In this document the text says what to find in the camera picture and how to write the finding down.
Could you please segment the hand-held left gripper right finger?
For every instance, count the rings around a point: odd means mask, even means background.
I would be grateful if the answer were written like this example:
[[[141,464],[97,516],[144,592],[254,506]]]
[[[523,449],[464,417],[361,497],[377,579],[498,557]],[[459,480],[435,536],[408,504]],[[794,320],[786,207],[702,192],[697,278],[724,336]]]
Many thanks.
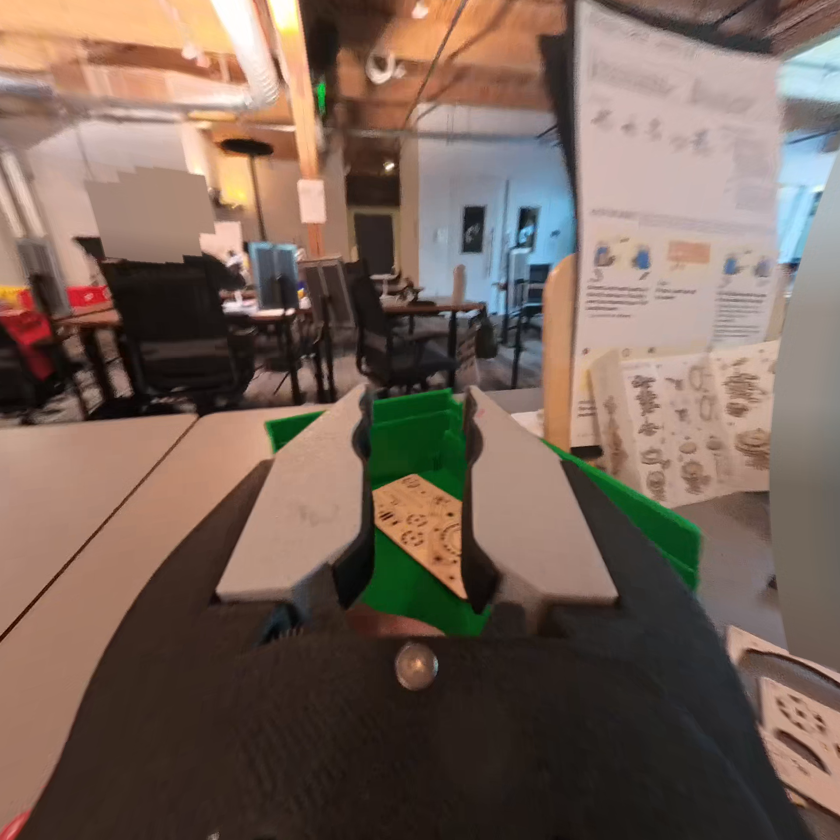
[[[461,577],[474,612],[614,606],[617,588],[562,458],[477,387],[465,392],[463,417]]]

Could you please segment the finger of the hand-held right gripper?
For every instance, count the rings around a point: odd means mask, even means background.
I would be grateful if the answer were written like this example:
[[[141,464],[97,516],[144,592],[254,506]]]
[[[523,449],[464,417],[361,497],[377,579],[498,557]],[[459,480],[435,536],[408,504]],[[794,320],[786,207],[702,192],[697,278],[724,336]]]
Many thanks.
[[[839,667],[839,182],[805,243],[780,340],[770,469],[773,563],[787,646]]]

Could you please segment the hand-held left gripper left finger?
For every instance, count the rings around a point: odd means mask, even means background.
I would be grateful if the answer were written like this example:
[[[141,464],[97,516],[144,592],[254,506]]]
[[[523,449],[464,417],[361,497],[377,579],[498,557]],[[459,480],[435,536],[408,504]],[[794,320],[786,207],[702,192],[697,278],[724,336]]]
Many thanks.
[[[221,602],[302,610],[326,576],[342,608],[358,600],[374,571],[371,409],[357,385],[275,453],[217,583]]]

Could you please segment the laser-cut wooden parts sheet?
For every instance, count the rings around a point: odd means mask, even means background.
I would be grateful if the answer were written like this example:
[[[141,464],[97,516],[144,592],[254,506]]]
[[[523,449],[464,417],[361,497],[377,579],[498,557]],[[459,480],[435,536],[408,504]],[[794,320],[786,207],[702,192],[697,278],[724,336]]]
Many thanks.
[[[374,521],[384,535],[461,601],[461,501],[418,474],[372,491]]]

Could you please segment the green plastic bin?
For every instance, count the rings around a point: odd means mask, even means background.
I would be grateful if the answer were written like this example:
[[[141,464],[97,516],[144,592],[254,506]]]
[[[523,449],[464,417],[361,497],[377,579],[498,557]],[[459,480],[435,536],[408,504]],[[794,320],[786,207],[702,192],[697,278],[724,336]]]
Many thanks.
[[[374,489],[407,481],[457,509],[468,472],[462,406],[448,392],[376,402],[372,410],[369,476]],[[615,479],[552,448],[555,460],[572,468],[572,488],[582,497],[595,538],[606,548],[607,569],[618,571],[619,604],[614,610],[573,606],[571,625],[549,630],[582,631],[587,643],[610,649],[653,638],[684,652],[702,638],[707,618],[694,595],[700,552],[698,530],[675,513],[647,500]],[[524,631],[495,618],[488,607],[476,613],[462,595],[447,588],[448,574],[459,576],[459,513],[442,527],[448,536],[444,561],[426,570],[408,550],[415,535],[393,539],[374,534],[375,565],[362,600],[376,610],[416,619],[451,637],[522,637]]]

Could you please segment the folded assembly diagram sheet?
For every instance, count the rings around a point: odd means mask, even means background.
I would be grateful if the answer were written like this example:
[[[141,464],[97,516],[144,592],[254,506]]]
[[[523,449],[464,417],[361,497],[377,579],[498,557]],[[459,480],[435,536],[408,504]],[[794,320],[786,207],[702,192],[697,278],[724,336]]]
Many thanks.
[[[590,381],[605,471],[666,508],[767,492],[779,348],[604,353]]]

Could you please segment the pale wooden board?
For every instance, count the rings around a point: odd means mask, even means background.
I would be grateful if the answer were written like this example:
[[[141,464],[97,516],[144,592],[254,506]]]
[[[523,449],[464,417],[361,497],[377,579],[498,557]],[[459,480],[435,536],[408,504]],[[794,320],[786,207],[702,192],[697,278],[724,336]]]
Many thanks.
[[[542,295],[543,437],[571,451],[577,256],[552,268]]]

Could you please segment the black office chair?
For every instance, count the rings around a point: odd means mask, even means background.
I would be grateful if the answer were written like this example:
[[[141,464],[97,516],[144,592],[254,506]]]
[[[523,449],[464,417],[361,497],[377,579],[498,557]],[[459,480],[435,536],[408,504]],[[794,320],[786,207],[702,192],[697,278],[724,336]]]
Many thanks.
[[[380,398],[394,391],[425,392],[436,375],[455,375],[459,363],[429,332],[401,332],[386,315],[373,280],[349,280],[350,299],[357,327],[355,363]]]
[[[110,259],[101,270],[137,396],[146,403],[184,397],[199,414],[241,402],[256,372],[253,331],[226,317],[201,256]]]

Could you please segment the grey desk panel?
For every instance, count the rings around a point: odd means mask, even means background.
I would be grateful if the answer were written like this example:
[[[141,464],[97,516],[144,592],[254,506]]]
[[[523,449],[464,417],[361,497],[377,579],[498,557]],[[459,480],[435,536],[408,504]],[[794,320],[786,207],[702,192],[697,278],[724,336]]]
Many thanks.
[[[297,263],[310,303],[312,319],[319,327],[355,329],[354,304],[345,264],[340,257],[304,259]]]

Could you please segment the wooden desk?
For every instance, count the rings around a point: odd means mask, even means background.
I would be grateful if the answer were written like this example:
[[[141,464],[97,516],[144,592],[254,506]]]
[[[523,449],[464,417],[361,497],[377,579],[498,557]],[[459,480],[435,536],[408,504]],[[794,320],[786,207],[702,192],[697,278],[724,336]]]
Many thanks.
[[[456,302],[452,297],[431,297],[420,301],[385,301],[382,308],[405,343],[433,344],[439,354],[445,352],[454,368],[441,375],[446,387],[456,391],[466,375],[467,363],[462,359],[461,347],[467,343],[469,324],[472,319],[487,315],[487,305],[469,300]]]

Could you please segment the wooden sheet with large cutout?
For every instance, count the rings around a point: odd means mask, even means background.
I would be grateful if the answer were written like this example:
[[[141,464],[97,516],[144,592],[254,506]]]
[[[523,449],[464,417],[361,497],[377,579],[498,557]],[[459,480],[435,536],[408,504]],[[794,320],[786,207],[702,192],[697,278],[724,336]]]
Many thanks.
[[[838,818],[838,673],[735,626],[727,630],[727,650],[794,803]]]

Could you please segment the white instruction sheet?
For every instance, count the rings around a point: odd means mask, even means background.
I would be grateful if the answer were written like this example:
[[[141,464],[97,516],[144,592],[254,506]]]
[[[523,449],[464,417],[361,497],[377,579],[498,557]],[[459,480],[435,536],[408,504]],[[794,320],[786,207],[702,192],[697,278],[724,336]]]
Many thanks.
[[[609,350],[765,340],[778,271],[778,62],[574,10],[573,446],[597,445],[589,369]]]

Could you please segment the red cloth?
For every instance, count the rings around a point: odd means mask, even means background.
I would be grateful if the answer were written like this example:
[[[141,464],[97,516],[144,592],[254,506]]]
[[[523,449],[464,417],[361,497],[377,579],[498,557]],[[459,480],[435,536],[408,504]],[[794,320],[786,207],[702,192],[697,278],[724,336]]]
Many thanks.
[[[37,380],[45,382],[56,373],[51,355],[53,334],[40,312],[2,307],[1,323]]]

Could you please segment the black floor lamp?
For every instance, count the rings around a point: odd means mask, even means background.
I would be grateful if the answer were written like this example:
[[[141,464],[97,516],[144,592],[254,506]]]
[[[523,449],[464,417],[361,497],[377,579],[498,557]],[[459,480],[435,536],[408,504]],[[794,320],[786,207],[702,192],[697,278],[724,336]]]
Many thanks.
[[[248,137],[226,138],[219,142],[218,147],[227,155],[242,156],[246,158],[253,191],[255,213],[259,229],[259,240],[262,242],[269,241],[261,195],[259,192],[257,161],[270,158],[274,153],[274,147],[270,143]]]

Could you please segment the silver ventilation duct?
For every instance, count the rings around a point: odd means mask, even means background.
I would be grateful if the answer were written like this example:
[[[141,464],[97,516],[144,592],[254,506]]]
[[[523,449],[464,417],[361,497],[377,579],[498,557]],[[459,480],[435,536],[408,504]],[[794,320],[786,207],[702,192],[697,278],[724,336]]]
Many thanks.
[[[200,119],[283,98],[261,2],[2,2],[2,100],[93,119]]]

